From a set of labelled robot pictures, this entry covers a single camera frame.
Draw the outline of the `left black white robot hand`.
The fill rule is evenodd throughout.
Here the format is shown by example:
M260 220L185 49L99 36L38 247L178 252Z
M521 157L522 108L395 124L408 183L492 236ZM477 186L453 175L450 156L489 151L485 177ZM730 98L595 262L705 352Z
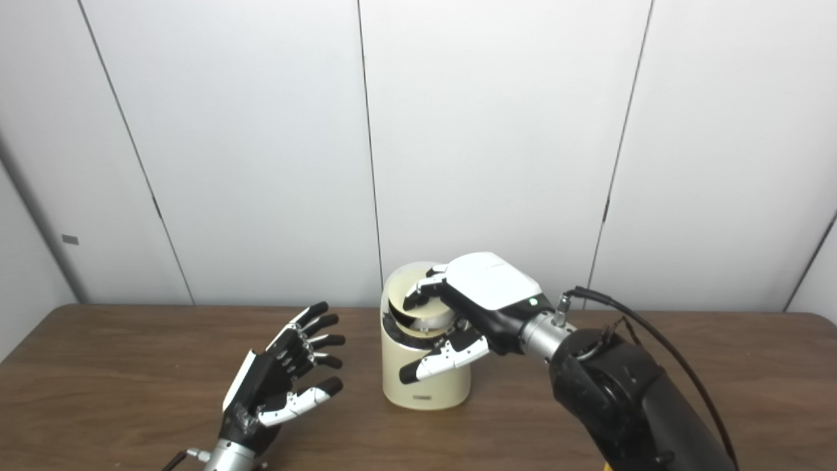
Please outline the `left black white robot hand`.
M332 376L313 387L295 391L295 382L315 369L341 369L340 358L322 352L346 343L339 334L320 334L338 324L327 302L306 307L287 322L260 352L249 351L222 403L218 433L222 447L243 447L256 458L275 441L282 424L316 408L344 387Z

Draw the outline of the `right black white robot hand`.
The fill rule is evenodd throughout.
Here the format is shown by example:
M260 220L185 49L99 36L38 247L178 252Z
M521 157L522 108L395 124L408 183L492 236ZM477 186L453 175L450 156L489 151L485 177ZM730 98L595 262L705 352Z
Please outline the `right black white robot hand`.
M494 253L463 254L434 266L409 287L401 306L410 311L433 298L470 327L454 328L424 358L401 367L404 385L467 366L490 352L522 354L525 326L555 313L535 280Z

